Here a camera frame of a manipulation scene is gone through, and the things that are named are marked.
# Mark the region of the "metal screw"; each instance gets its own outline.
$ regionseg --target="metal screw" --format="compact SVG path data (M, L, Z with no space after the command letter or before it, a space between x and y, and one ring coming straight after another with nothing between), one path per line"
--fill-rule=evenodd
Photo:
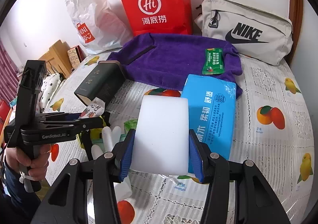
M217 158L220 157L220 155L219 155L218 153L216 153L216 152L212 152L212 153L210 154L210 157L211 157L211 158L214 158L214 159L217 159Z
M252 160L246 160L245 161L245 164L248 166L248 167L252 167L254 165L254 162Z
M104 154L104 158L112 158L112 157L113 157L113 153L111 153L111 152L106 152Z
M77 159L76 158L73 158L70 160L70 165L73 166L73 165L76 165L77 164Z

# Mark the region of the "zipper pull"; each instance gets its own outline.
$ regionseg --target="zipper pull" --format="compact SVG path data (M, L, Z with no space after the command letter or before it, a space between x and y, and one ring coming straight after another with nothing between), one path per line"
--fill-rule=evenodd
M211 28L218 28L217 16L218 16L218 11L215 10L214 17L211 18L211 21L210 21L210 23L208 24L209 27L211 27Z

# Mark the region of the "dark blue sleeve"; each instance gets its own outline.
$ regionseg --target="dark blue sleeve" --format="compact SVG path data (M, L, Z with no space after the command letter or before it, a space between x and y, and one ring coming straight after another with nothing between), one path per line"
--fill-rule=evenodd
M31 221L41 201L34 192L25 191L24 184L20 183L19 178L20 175L5 161L5 182L15 212Z

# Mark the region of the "human hand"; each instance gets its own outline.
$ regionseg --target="human hand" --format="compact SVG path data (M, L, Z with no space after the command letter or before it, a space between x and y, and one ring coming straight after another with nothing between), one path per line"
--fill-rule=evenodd
M29 176L33 177L35 181L41 181L45 178L47 167L49 165L48 158L50 156L50 144L44 144L40 147L40 155L31 160L20 148L6 148L5 159L10 168L18 174L19 163L26 167L31 167Z

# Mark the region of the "dark green book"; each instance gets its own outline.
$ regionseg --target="dark green book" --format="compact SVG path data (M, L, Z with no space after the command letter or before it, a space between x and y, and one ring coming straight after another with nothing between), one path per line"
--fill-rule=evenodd
M74 94L87 106L95 97L109 104L125 81L125 75L118 61L99 61L75 90Z

